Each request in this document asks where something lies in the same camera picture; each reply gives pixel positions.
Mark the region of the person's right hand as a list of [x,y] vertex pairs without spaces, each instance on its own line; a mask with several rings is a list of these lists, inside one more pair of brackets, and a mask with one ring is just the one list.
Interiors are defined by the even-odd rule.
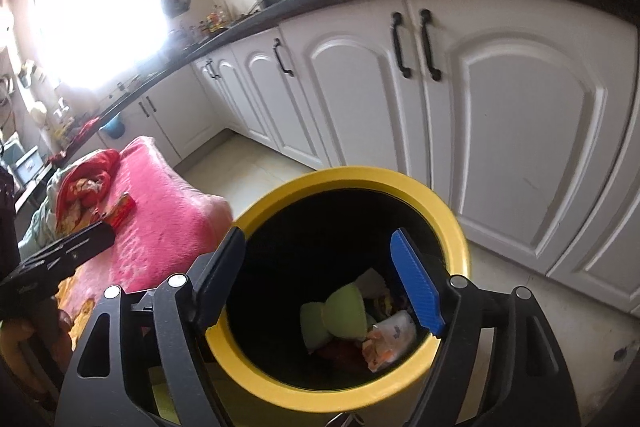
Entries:
[[[74,321],[64,310],[58,310],[58,339],[50,348],[53,361],[66,372],[73,353],[70,330]],[[21,349],[22,343],[36,335],[35,327],[27,319],[9,319],[1,323],[1,358],[21,388],[33,398],[42,399],[47,389],[32,371]]]

